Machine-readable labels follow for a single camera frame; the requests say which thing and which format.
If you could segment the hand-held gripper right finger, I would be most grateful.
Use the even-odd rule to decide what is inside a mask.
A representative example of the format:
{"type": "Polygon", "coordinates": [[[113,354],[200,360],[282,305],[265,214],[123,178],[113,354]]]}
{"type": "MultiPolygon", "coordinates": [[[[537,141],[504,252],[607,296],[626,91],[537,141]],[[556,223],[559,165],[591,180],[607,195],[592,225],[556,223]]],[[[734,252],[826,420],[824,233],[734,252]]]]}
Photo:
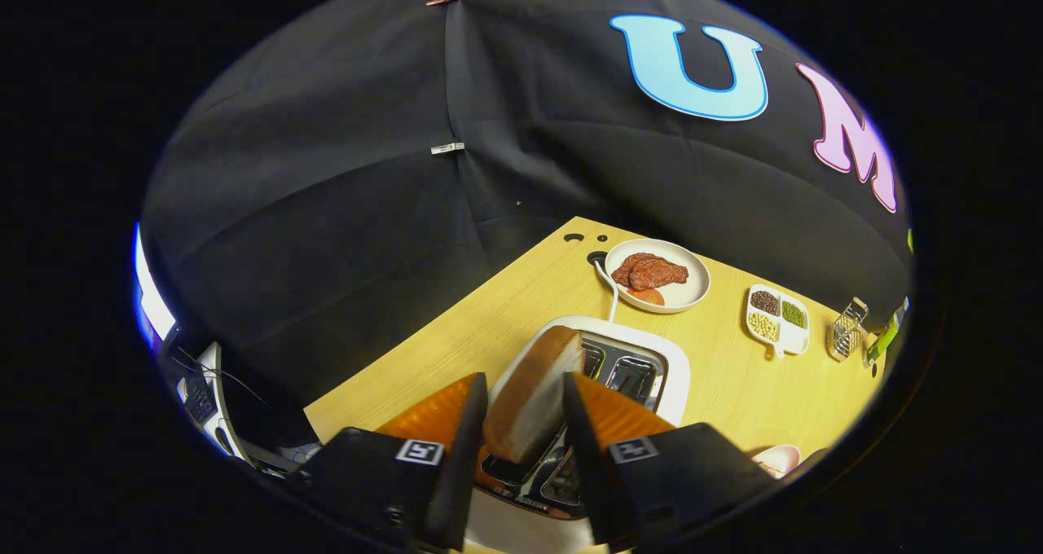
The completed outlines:
{"type": "Polygon", "coordinates": [[[712,425],[677,425],[580,374],[563,377],[566,440],[595,543],[678,549],[775,486],[712,425]]]}

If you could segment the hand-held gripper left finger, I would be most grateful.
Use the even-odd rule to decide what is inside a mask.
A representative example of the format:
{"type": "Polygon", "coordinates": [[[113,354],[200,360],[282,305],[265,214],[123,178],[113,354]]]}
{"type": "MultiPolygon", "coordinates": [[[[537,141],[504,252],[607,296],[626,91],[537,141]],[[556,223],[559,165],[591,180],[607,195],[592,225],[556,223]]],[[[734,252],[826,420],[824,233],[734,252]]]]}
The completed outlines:
{"type": "Polygon", "coordinates": [[[355,552],[459,551],[486,408],[474,372],[375,431],[343,428],[297,471],[298,501],[355,552]]]}

